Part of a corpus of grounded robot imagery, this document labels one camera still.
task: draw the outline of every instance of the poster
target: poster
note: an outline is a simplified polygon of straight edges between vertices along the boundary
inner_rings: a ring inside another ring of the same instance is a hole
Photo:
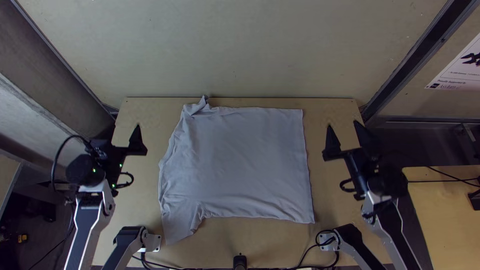
[[[480,33],[425,88],[480,91]]]

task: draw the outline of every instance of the t-shirt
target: t-shirt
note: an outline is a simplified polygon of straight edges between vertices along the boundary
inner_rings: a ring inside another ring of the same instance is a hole
[[[210,217],[314,223],[301,109],[186,104],[160,160],[166,243]]]

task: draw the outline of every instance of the cable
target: cable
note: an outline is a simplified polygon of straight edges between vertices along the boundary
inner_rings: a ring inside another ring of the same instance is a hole
[[[409,183],[439,183],[439,182],[463,182],[477,180],[478,178],[462,179],[462,180],[420,180],[420,181],[408,181]]]
[[[117,185],[115,186],[115,189],[117,189],[117,190],[118,190],[118,189],[121,189],[121,188],[126,188],[126,187],[130,186],[130,185],[134,182],[134,180],[135,180],[134,176],[133,176],[131,173],[129,173],[128,171],[126,171],[126,172],[120,172],[120,174],[121,174],[121,175],[129,176],[130,179],[131,179],[131,181],[130,181],[130,182],[126,182],[126,183],[117,184]]]
[[[413,161],[415,161],[415,162],[421,163],[421,162],[419,162],[419,160],[418,160],[418,159],[416,159],[415,157],[413,157],[413,156],[410,156],[410,155],[408,155],[408,154],[406,154],[406,153],[404,153],[404,152],[402,152],[402,151],[400,151],[400,150],[394,149],[394,150],[393,150],[393,151],[391,151],[391,152],[393,152],[393,153],[398,153],[398,154],[401,154],[401,155],[403,155],[403,156],[405,156],[405,157],[407,157],[407,158],[409,158],[409,159],[411,159],[411,160],[413,160]],[[452,178],[452,179],[455,179],[455,180],[408,181],[408,182],[409,182],[409,183],[427,183],[427,182],[463,182],[463,183],[465,183],[465,184],[467,184],[467,185],[470,185],[470,186],[473,186],[473,187],[480,188],[480,185],[477,185],[477,184],[473,184],[473,183],[469,183],[469,182],[467,182],[467,181],[475,180],[475,179],[477,179],[477,178],[460,179],[460,178],[458,178],[458,177],[455,177],[455,176],[453,176],[453,175],[450,175],[450,174],[448,174],[448,173],[446,173],[446,172],[443,172],[443,171],[441,171],[441,170],[437,170],[436,168],[433,168],[433,167],[431,167],[431,166],[426,166],[426,165],[425,165],[424,167],[426,167],[426,168],[429,168],[430,170],[432,170],[432,171],[434,171],[434,172],[437,172],[437,173],[439,173],[439,174],[441,174],[441,175],[444,175],[444,176],[450,177],[450,178]]]
[[[55,188],[55,170],[57,169],[57,163],[59,162],[59,156],[60,156],[60,153],[62,152],[62,150],[64,149],[65,145],[67,144],[67,142],[72,138],[81,139],[81,141],[83,142],[85,147],[87,147],[89,150],[93,150],[93,147],[90,145],[90,142],[88,142],[82,136],[76,135],[76,134],[69,136],[68,138],[66,138],[61,143],[60,147],[56,151],[55,158],[53,158],[53,164],[51,165],[50,181],[51,181],[51,186],[52,186],[54,192],[57,192],[57,189]]]
[[[142,259],[141,265],[143,265],[143,268],[146,270],[151,270],[148,266],[147,263],[145,262],[145,252],[140,253],[140,258]]]
[[[333,233],[333,234],[335,234],[336,237],[332,236],[332,237],[328,238],[325,242],[319,243],[319,240],[318,240],[319,237],[318,236],[321,233],[326,233],[326,232]],[[292,268],[286,268],[285,270],[298,270],[298,269],[303,269],[303,268],[316,268],[316,269],[322,270],[322,269],[329,269],[329,268],[335,267],[335,265],[339,262],[339,259],[340,259],[340,253],[338,251],[335,251],[335,261],[330,265],[326,265],[326,266],[324,266],[324,265],[302,265],[305,257],[307,256],[307,253],[311,249],[313,249],[314,247],[323,247],[323,246],[330,245],[335,240],[338,240],[338,244],[340,245],[339,235],[334,230],[326,229],[326,230],[320,231],[315,236],[315,244],[310,246],[309,248],[307,248],[307,250],[303,253],[303,256],[301,257],[300,262],[297,264],[297,266],[292,267]]]
[[[142,263],[147,263],[149,265],[159,266],[159,267],[163,267],[163,268],[167,268],[167,269],[173,269],[173,270],[185,270],[185,269],[187,269],[187,268],[176,268],[176,267],[172,267],[172,266],[166,266],[166,265],[159,264],[159,263],[156,263],[156,262],[148,261],[146,259],[141,259],[141,258],[135,257],[135,256],[132,256],[132,258],[134,258],[136,260],[139,260]]]
[[[63,242],[65,242],[69,237],[70,235],[72,234],[73,230],[74,230],[74,207],[72,204],[70,204],[71,206],[71,215],[70,215],[70,222],[68,224],[68,231],[67,231],[67,234],[65,236],[65,238],[63,238],[62,241],[60,241],[58,244],[56,244],[52,249],[50,249],[41,259],[39,259],[37,262],[35,262],[32,266],[30,266],[30,268],[28,268],[28,270],[32,270],[36,265],[38,265],[41,261],[43,261],[52,251],[54,251],[58,246],[60,246]]]

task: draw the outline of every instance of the wooden table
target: wooden table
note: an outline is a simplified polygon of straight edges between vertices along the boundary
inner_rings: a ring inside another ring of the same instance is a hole
[[[110,224],[100,235],[93,260],[94,265],[105,263],[114,248],[112,241],[123,226],[144,225],[150,232],[163,233],[158,194],[158,162],[167,150],[168,140],[180,119],[183,104],[197,103],[199,100],[200,98],[126,98],[123,101],[112,142],[117,146],[127,146],[132,131],[139,123],[148,154],[127,157],[124,163],[123,171],[132,173],[135,176],[135,183],[129,188],[121,189],[115,198],[116,210]],[[351,194],[339,188],[340,181],[350,178],[345,162],[343,160],[324,162],[322,158],[328,125],[334,128],[343,150],[359,147],[353,120],[361,121],[361,116],[353,99],[211,98],[209,103],[212,106],[227,107],[303,109],[316,223],[297,224],[285,220],[262,218],[210,218],[204,220],[192,236],[173,245],[162,243],[160,252],[146,255],[148,260],[182,268],[231,268],[233,257],[242,253],[247,256],[251,268],[293,267],[297,265],[305,249],[314,243],[317,232],[353,223],[362,232],[365,244],[380,261],[390,263],[390,258],[380,239],[365,226],[360,213],[362,202],[356,201]],[[418,172],[414,169],[407,170],[406,173],[413,179],[423,178],[425,174],[430,175],[427,171]],[[126,180],[128,179],[121,178],[119,182]],[[460,208],[457,211],[462,213],[471,214],[472,212],[471,207],[464,205],[468,200],[462,195],[462,192],[469,189],[467,185],[453,183],[459,190],[447,198],[442,195],[449,192],[447,189],[436,191],[443,185],[448,187],[447,185],[452,184],[418,183],[411,184],[410,189],[434,265],[440,265],[440,267],[448,259],[457,261],[453,256],[446,256],[448,248],[441,250],[436,246],[441,242],[436,238],[448,232],[448,226],[454,221],[445,223],[438,220],[441,212],[435,212],[436,207],[432,202],[445,205],[450,201],[458,201],[459,204],[452,207]],[[424,201],[422,198],[425,196],[431,198]],[[455,255],[463,250],[459,246],[449,248],[457,249]],[[303,263],[328,265],[334,258],[333,253],[314,248],[308,253]],[[349,255],[341,254],[338,265],[356,265],[356,263]],[[141,264],[132,259],[129,266],[141,267]]]
[[[480,176],[478,165],[435,168],[461,179]],[[403,173],[409,181],[451,180],[426,167],[404,168]],[[435,270],[479,268],[480,211],[473,210],[467,196],[478,189],[462,182],[408,184]]]

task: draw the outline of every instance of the beige wall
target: beige wall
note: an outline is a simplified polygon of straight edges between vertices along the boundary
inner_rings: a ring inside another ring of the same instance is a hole
[[[87,137],[113,124],[10,0],[0,0],[0,33],[0,73],[41,110]]]
[[[379,115],[480,118],[480,89],[478,91],[424,89],[479,33],[480,6]]]
[[[18,0],[105,103],[370,100],[446,0]]]

